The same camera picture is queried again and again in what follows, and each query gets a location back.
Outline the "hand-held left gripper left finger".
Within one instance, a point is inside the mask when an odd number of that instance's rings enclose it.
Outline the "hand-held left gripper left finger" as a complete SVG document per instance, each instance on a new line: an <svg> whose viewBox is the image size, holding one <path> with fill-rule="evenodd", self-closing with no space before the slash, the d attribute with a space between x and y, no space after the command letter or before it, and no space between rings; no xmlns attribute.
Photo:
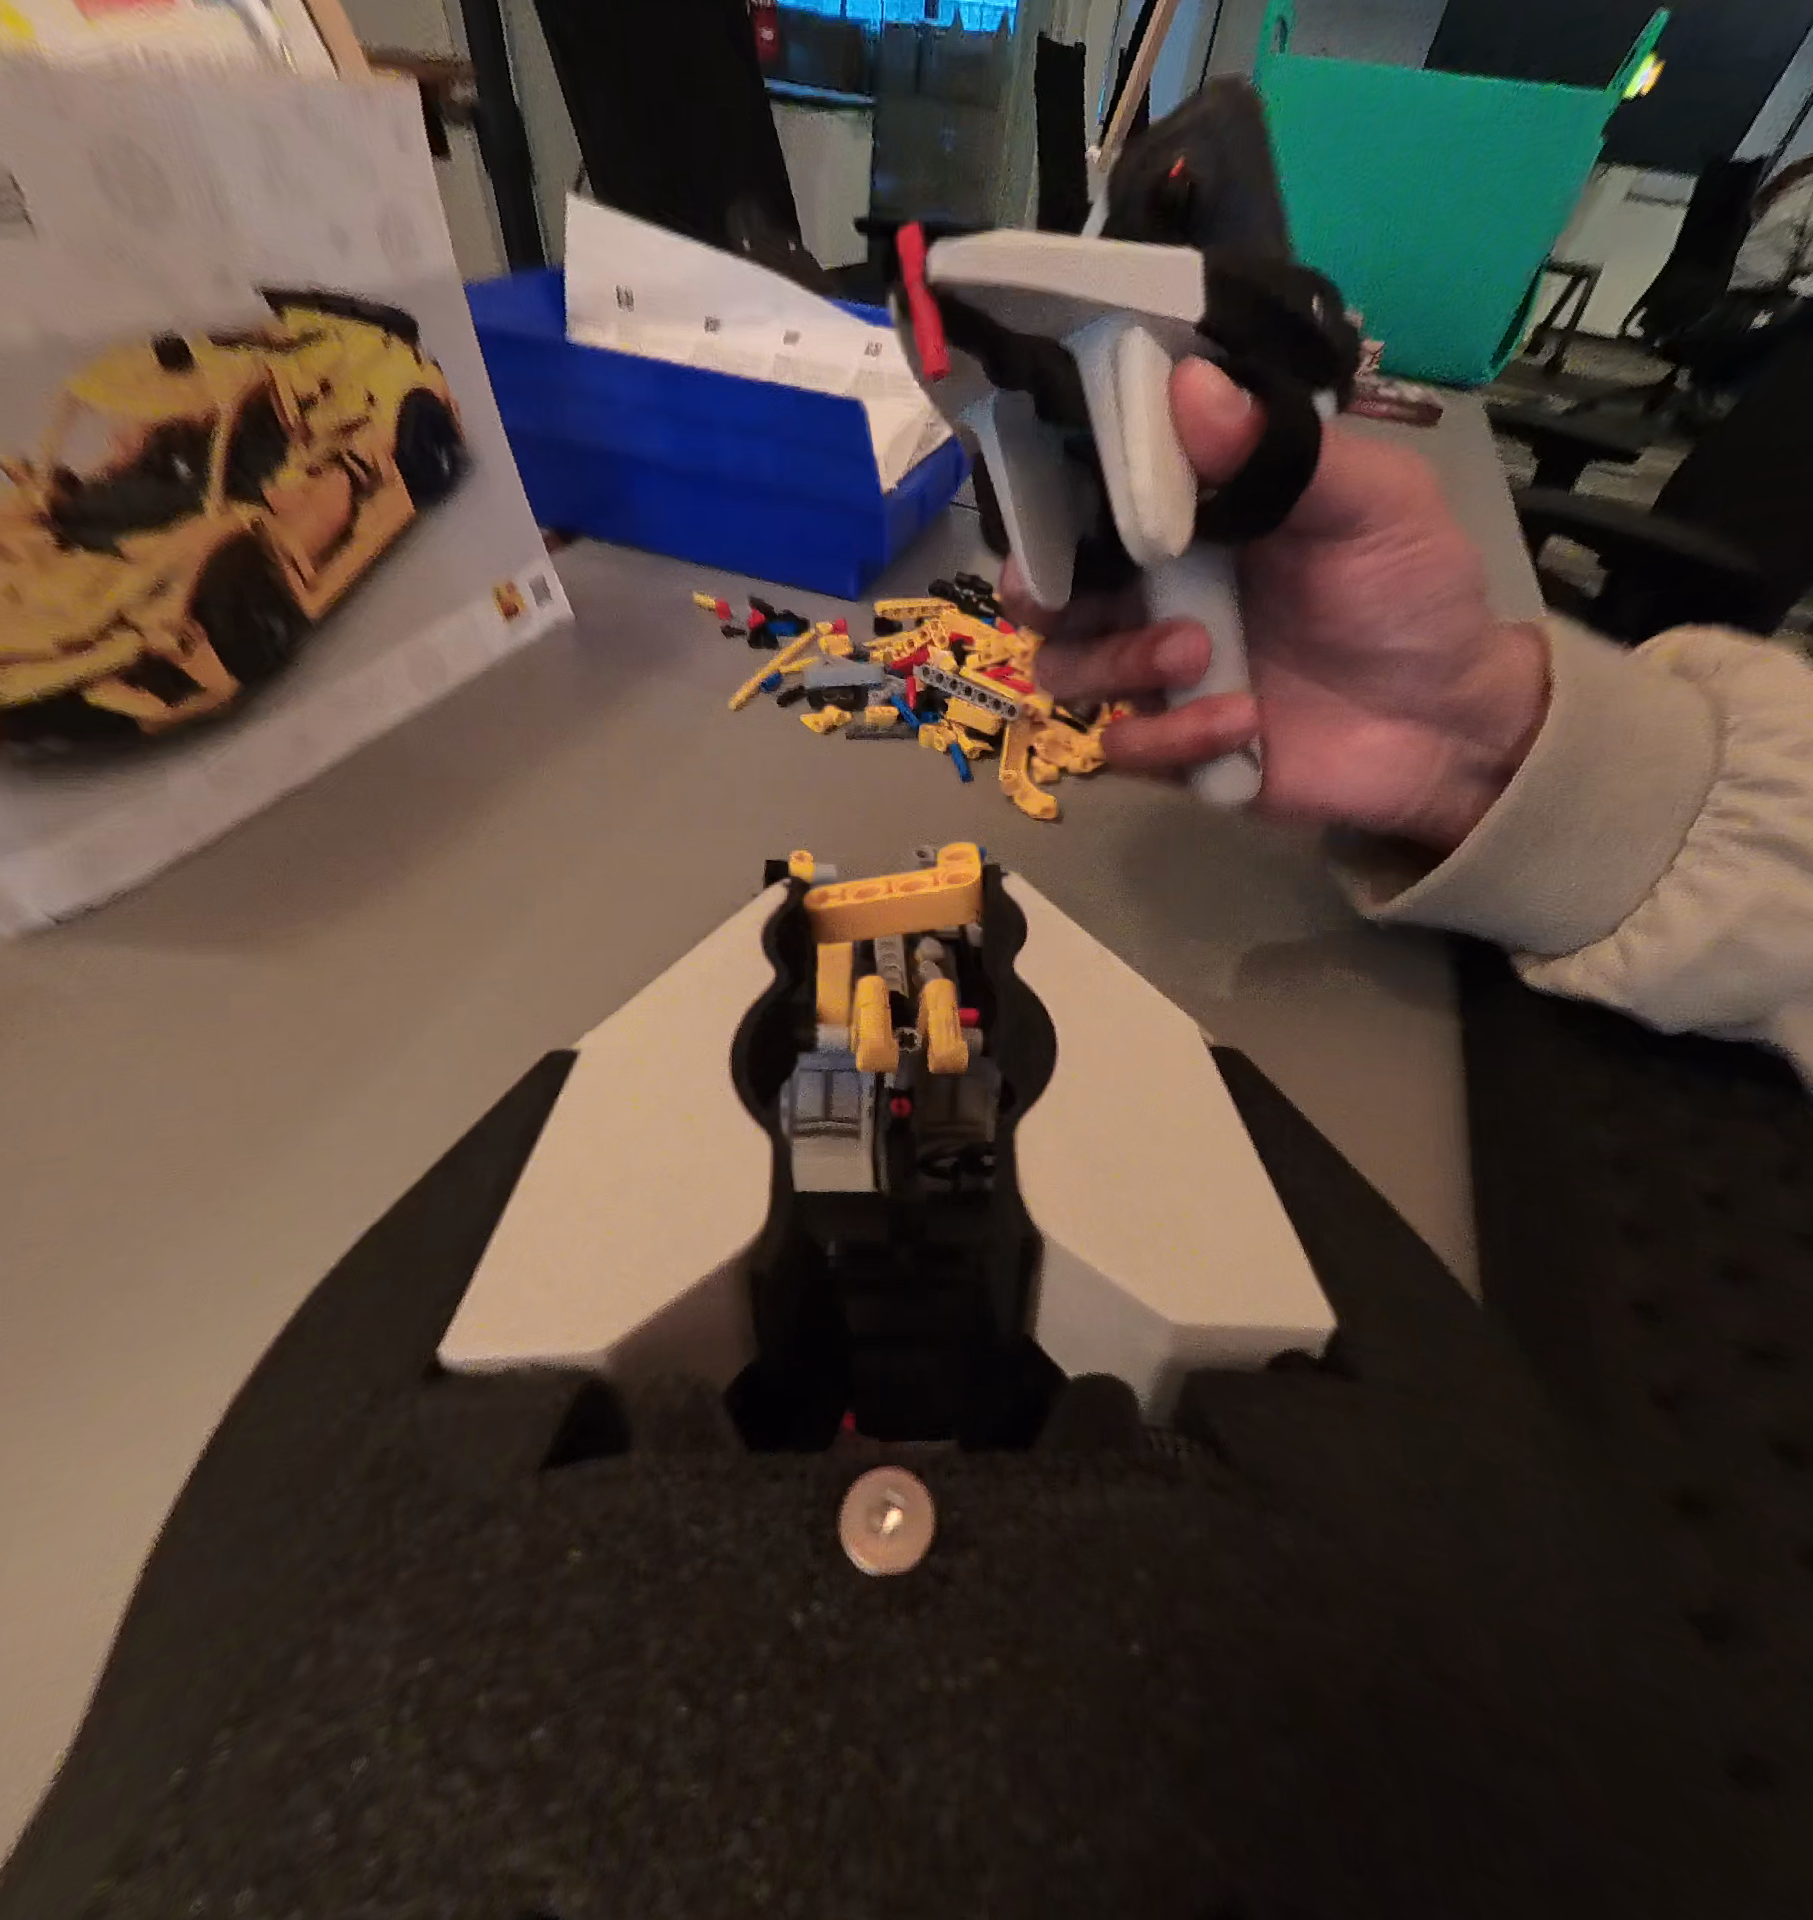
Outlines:
<svg viewBox="0 0 1813 1920"><path fill-rule="evenodd" d="M756 1353L747 1259L772 1143L730 1072L772 985L767 888L583 1035L491 1231L438 1367L621 1386L736 1379Z"/></svg>

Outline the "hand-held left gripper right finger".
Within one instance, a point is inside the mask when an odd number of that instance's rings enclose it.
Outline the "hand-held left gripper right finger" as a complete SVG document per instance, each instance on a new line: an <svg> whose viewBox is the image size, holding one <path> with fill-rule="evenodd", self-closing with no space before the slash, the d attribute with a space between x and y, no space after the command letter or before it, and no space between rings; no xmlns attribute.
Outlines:
<svg viewBox="0 0 1813 1920"><path fill-rule="evenodd" d="M1201 1027L1029 881L1007 893L1016 973L1056 1039L1013 1134L1041 1353L1152 1419L1196 1370L1322 1359L1333 1306Z"/></svg>

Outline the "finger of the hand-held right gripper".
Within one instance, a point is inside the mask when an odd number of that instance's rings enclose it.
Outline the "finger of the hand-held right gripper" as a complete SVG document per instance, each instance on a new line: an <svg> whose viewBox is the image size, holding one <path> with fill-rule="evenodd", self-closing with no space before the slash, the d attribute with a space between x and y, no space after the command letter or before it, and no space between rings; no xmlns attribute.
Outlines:
<svg viewBox="0 0 1813 1920"><path fill-rule="evenodd" d="M938 406L971 448L1001 548L1031 602L1062 610L1076 591L1079 545L1101 524L1102 468L1068 445L1106 424L1106 329L1065 340L1003 324L942 324Z"/></svg>
<svg viewBox="0 0 1813 1920"><path fill-rule="evenodd" d="M1204 254L1029 227L939 238L925 255L925 283L942 302L1039 338L1065 338L1106 316L1196 329L1208 311Z"/></svg>

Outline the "red toy axle pin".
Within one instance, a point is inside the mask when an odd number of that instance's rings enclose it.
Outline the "red toy axle pin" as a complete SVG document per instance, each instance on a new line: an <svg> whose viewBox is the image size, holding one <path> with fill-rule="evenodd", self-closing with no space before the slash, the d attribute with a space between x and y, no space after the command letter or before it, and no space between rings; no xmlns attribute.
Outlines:
<svg viewBox="0 0 1813 1920"><path fill-rule="evenodd" d="M942 308L927 283L927 238L918 221L895 231L893 261L895 317L904 329L903 343L910 352L918 383L925 388L933 388L951 372L951 354Z"/></svg>

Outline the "pile of toy building pieces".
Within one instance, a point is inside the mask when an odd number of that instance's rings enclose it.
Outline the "pile of toy building pieces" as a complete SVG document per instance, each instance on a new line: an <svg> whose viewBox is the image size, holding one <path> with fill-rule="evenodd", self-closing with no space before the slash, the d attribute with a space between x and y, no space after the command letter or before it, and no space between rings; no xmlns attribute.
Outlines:
<svg viewBox="0 0 1813 1920"><path fill-rule="evenodd" d="M696 591L692 607L753 658L730 712L769 706L817 738L907 745L960 782L993 779L1026 820L1058 820L1058 786L1106 770L1106 734L1133 703L1063 703L1036 676L1042 638L1016 624L989 583L936 580L882 598L863 623L767 598Z"/></svg>

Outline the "black toy car chassis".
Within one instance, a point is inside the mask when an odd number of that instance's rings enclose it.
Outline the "black toy car chassis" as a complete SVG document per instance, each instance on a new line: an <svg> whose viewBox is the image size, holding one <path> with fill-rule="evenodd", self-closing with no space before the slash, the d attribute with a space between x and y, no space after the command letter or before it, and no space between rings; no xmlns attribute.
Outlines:
<svg viewBox="0 0 1813 1920"><path fill-rule="evenodd" d="M1036 1335L1018 1128L1058 1043L1018 973L1010 880L971 843L887 875L789 858L769 880L772 978L730 1045L771 1146L733 1423L763 1452L1029 1449L1063 1376Z"/></svg>

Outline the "person's right forearm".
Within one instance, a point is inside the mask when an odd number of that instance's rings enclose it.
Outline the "person's right forearm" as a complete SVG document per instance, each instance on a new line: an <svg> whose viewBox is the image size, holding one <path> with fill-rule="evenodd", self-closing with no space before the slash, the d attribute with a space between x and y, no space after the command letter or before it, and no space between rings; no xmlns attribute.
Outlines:
<svg viewBox="0 0 1813 1920"><path fill-rule="evenodd" d="M1446 856L1328 841L1351 905L1491 942L1544 994L1765 1045L1813 1096L1813 665L1710 627L1544 635L1544 725L1501 797Z"/></svg>

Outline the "grey desk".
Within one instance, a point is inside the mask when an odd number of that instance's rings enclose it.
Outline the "grey desk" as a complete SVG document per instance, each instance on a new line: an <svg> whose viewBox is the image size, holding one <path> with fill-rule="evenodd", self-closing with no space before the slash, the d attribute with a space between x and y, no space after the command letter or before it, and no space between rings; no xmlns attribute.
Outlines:
<svg viewBox="0 0 1813 1920"><path fill-rule="evenodd" d="M1440 942L1300 833L1114 773L1058 823L923 753L727 712L745 654L621 548L577 627L130 898L0 940L0 1863L151 1540L253 1364L539 1055L680 959L765 856L973 841L1243 1050L1476 1288Z"/></svg>

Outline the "person's right hand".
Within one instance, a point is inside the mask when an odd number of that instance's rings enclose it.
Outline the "person's right hand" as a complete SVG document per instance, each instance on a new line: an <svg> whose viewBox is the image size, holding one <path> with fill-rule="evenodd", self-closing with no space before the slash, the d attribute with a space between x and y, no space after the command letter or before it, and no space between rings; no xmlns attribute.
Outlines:
<svg viewBox="0 0 1813 1920"><path fill-rule="evenodd" d="M1190 697L1209 641L1133 590L1045 612L1007 563L998 595L1045 638L1041 683L1068 705L1121 703L1117 773L1195 786L1257 749L1257 807L1308 828L1448 856L1530 753L1550 647L1495 617L1476 548L1420 455L1333 423L1287 523L1236 557L1248 690Z"/></svg>

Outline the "green plastic bin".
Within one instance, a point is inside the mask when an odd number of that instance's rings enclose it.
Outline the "green plastic bin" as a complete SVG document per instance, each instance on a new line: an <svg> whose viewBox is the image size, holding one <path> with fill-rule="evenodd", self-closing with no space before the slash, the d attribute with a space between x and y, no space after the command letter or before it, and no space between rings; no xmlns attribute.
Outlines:
<svg viewBox="0 0 1813 1920"><path fill-rule="evenodd" d="M1648 16L1606 83L1570 85L1308 57L1292 4L1267 4L1252 77L1295 252L1362 313L1386 374L1479 388L1514 358L1668 20Z"/></svg>

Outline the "blue plastic bin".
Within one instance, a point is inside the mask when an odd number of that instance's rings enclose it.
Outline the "blue plastic bin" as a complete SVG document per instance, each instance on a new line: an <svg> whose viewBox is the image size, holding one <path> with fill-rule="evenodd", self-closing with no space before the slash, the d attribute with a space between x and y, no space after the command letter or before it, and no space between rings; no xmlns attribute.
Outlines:
<svg viewBox="0 0 1813 1920"><path fill-rule="evenodd" d="M549 530L859 602L966 483L946 441L883 492L850 397L574 344L556 269L473 283L465 302Z"/></svg>

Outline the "white printed leaflet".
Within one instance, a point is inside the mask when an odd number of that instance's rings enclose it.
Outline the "white printed leaflet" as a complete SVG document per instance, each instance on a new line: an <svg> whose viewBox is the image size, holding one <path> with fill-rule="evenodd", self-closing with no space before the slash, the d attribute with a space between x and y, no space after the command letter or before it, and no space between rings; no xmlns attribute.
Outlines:
<svg viewBox="0 0 1813 1920"><path fill-rule="evenodd" d="M561 302L577 348L857 402L882 492L955 438L918 388L890 313L863 317L581 195L564 211Z"/></svg>

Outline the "black office chair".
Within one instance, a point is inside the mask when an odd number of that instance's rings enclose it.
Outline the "black office chair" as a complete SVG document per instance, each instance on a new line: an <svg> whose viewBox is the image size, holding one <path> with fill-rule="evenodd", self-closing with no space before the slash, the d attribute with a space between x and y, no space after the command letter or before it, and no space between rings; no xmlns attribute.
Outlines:
<svg viewBox="0 0 1813 1920"><path fill-rule="evenodd" d="M1514 492L1550 610L1628 646L1685 624L1774 634L1813 588L1813 155L1765 186L1751 164L1700 179L1668 263L1633 310L1668 377L1628 420L1585 397L1491 403L1494 430L1534 453ZM1645 503L1578 492L1591 467L1631 468L1664 399L1726 397Z"/></svg>

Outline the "instruction booklet yellow car cover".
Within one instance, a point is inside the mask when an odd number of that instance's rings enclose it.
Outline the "instruction booklet yellow car cover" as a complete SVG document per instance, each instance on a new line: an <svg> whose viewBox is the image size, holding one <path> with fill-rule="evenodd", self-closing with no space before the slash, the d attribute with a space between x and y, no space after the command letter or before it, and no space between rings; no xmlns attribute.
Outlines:
<svg viewBox="0 0 1813 1920"><path fill-rule="evenodd" d="M407 87L0 59L0 935L569 617Z"/></svg>

